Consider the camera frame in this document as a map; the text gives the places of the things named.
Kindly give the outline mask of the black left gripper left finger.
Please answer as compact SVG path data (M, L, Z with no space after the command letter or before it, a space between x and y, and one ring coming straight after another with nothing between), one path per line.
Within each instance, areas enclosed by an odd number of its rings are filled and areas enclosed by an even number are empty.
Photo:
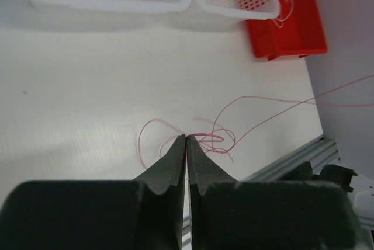
M2 249L181 249L186 137L132 180L33 180L1 207Z

